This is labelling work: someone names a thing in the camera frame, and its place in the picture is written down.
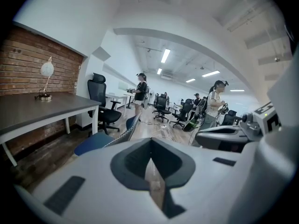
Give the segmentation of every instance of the woman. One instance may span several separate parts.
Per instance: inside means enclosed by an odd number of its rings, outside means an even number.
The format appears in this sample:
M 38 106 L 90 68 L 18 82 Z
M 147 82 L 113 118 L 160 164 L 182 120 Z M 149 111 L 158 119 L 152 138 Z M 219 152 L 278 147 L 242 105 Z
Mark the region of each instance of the woman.
M 168 107 L 169 106 L 169 97 L 166 92 L 164 93 L 164 95 L 166 96 L 166 100 L 167 100 L 166 107 Z
M 225 84 L 221 80 L 217 80 L 214 86 L 211 87 L 207 97 L 206 116 L 200 130 L 216 127 L 218 118 L 218 109 L 225 104 L 225 101 L 220 100 L 219 94 L 224 92 Z
M 146 75 L 144 73 L 140 73 L 138 75 L 138 80 L 140 81 L 140 83 L 137 85 L 136 90 L 133 90 L 133 93 L 135 93 L 135 115 L 138 115 L 141 111 L 141 103 L 144 99 L 144 94 L 147 86 Z

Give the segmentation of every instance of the white desk leg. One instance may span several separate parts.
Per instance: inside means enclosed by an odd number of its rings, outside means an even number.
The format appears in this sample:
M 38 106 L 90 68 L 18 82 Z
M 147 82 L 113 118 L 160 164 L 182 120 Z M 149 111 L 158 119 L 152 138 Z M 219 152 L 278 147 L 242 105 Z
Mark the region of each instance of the white desk leg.
M 93 110 L 93 135 L 98 132 L 98 114 L 99 107 L 97 106 L 95 110 Z
M 69 117 L 64 119 L 65 122 L 65 128 L 66 128 L 66 133 L 70 134 L 70 124 L 69 124 Z
M 17 166 L 18 164 L 17 164 L 17 162 L 14 160 L 14 157 L 11 155 L 9 149 L 8 149 L 7 146 L 6 146 L 6 143 L 3 143 L 2 146 L 3 146 L 3 148 L 4 148 L 4 151 L 5 151 L 6 155 L 7 155 L 8 158 L 9 158 L 9 160 L 10 160 L 11 163 L 13 164 L 13 166 L 14 166 L 14 167 Z
M 126 116 L 127 102 L 128 102 L 128 96 L 126 96 L 126 98 L 125 98 L 125 110 L 124 110 L 124 112 L 123 112 L 123 117 Z
M 118 107 L 118 104 L 115 104 L 115 108 L 114 108 L 114 110 L 117 110 L 117 107 Z

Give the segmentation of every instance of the black t-shirt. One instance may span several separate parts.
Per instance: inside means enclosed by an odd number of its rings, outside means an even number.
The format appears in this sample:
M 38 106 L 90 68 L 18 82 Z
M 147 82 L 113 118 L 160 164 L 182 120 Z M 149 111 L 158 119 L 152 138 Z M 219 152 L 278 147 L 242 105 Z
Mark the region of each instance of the black t-shirt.
M 145 91 L 146 91 L 146 82 L 143 81 L 142 83 L 140 82 L 138 85 L 137 85 L 137 89 L 136 90 L 139 90 L 141 91 L 141 93 L 136 93 L 135 94 L 135 100 L 143 100 L 144 99 L 144 94 L 145 94 Z
M 194 100 L 194 104 L 195 104 L 196 106 L 198 106 L 199 102 L 200 102 L 200 98 L 197 98 L 197 99 Z

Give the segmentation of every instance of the person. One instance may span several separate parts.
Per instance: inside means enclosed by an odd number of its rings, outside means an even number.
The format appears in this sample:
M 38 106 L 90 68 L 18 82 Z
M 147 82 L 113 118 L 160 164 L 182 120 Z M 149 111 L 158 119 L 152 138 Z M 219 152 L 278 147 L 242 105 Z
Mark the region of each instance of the person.
M 140 73 L 138 75 L 138 80 L 140 81 L 137 85 L 136 90 L 133 90 L 135 93 L 134 105 L 135 105 L 135 115 L 138 115 L 141 112 L 141 104 L 144 99 L 147 82 L 146 75 L 144 73 Z
M 166 96 L 166 100 L 167 100 L 166 107 L 168 107 L 169 106 L 169 96 L 167 95 L 166 92 L 164 93 L 164 95 Z
M 216 127 L 219 107 L 225 105 L 225 101 L 220 100 L 219 94 L 225 91 L 225 84 L 217 80 L 211 87 L 207 97 L 206 116 L 200 130 Z
M 196 97 L 196 99 L 193 101 L 193 105 L 194 105 L 194 107 L 193 107 L 193 109 L 192 109 L 192 111 L 191 111 L 191 115 L 190 115 L 189 120 L 192 120 L 192 118 L 193 118 L 193 116 L 194 116 L 194 114 L 195 114 L 196 106 L 198 106 L 198 104 L 199 104 L 200 101 L 201 101 L 201 99 L 200 99 L 198 93 L 195 94 L 195 97 Z

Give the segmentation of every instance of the white table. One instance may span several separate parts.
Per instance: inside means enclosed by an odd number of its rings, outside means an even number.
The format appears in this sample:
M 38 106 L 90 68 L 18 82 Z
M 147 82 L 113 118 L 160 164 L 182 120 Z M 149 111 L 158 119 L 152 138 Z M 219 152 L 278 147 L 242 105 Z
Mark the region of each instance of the white table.
M 129 96 L 133 97 L 134 95 L 131 94 L 131 93 L 128 93 L 128 92 L 125 92 L 123 94 L 117 94 L 117 93 L 115 94 L 115 93 L 112 93 L 112 92 L 107 92 L 106 93 L 106 97 L 112 98 L 115 101 L 118 101 L 119 99 L 124 99 L 125 100 L 125 109 L 124 109 L 124 112 L 123 112 L 123 116 L 126 116 L 126 106 L 127 106 Z
M 66 132 L 70 133 L 69 117 L 93 111 L 93 134 L 98 131 L 100 102 L 67 92 L 52 93 L 53 99 L 35 100 L 37 94 L 19 94 L 0 97 L 0 144 L 14 166 L 17 162 L 5 142 L 24 133 L 64 119 Z

